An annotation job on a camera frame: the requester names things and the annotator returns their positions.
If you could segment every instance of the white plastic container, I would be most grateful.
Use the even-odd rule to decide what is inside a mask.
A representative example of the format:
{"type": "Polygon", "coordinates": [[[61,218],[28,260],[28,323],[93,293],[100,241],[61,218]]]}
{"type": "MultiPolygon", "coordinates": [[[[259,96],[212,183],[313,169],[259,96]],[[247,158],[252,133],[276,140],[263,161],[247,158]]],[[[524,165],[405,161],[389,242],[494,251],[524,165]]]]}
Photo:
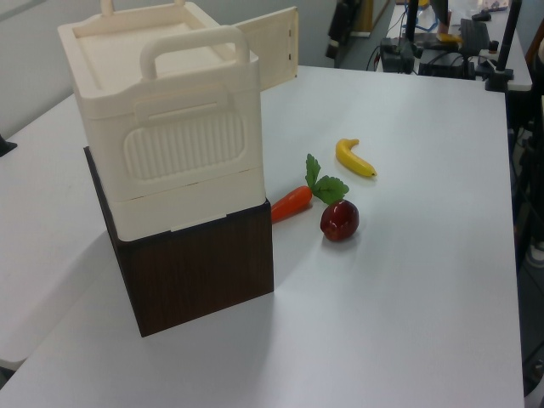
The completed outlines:
{"type": "Polygon", "coordinates": [[[296,75],[297,10],[234,27],[183,0],[101,7],[59,34],[119,239],[263,204],[260,90],[296,75]],[[244,29],[265,60],[281,60],[263,81],[244,29]]]}

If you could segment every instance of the green leaf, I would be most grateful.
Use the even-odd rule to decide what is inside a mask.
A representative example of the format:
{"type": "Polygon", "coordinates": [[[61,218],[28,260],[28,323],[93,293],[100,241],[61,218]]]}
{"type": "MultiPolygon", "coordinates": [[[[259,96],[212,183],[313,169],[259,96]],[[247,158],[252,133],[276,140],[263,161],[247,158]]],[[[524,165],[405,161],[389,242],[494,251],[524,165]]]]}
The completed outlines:
{"type": "Polygon", "coordinates": [[[317,176],[319,176],[321,170],[320,164],[315,160],[315,157],[308,154],[306,156],[306,183],[308,187],[312,190],[317,181],[317,176]]]}
{"type": "Polygon", "coordinates": [[[334,201],[343,199],[349,187],[339,178],[323,176],[315,183],[312,192],[314,196],[322,200],[326,205],[330,206],[334,201]]]}

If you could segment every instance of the dark wooden box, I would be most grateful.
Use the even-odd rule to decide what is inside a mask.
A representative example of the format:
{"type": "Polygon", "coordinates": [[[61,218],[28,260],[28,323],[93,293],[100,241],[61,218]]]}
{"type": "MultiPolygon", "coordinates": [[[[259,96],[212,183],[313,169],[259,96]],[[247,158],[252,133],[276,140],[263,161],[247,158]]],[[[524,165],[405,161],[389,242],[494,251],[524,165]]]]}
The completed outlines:
{"type": "Polygon", "coordinates": [[[268,201],[192,228],[120,241],[93,157],[84,150],[143,337],[274,290],[268,201]]]}

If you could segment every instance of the ribbed panel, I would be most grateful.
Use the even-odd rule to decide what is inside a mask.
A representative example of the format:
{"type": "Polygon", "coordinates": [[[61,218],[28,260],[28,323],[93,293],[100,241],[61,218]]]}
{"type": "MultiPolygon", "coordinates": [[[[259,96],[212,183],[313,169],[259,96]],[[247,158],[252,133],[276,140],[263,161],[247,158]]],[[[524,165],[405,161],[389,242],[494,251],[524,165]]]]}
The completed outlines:
{"type": "Polygon", "coordinates": [[[240,117],[215,113],[133,130],[125,140],[125,159],[133,177],[149,180],[229,162],[244,144],[240,117]]]}

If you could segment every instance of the container handle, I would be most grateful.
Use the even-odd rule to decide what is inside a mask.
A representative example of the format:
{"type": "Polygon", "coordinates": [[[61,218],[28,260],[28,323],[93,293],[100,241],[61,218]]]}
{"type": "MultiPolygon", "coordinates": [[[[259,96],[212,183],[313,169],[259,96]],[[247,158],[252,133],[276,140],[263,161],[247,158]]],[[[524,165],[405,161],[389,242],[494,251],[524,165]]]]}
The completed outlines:
{"type": "MultiPolygon", "coordinates": [[[[185,0],[174,0],[178,6],[185,5],[185,0]]],[[[100,0],[100,9],[102,10],[102,15],[104,17],[111,17],[113,12],[113,0],[100,0]]]]}
{"type": "Polygon", "coordinates": [[[148,42],[139,56],[142,77],[147,80],[156,79],[156,58],[161,54],[225,43],[235,45],[236,62],[238,64],[247,64],[249,62],[249,46],[244,33],[232,25],[221,25],[220,27],[204,28],[148,42]]]}

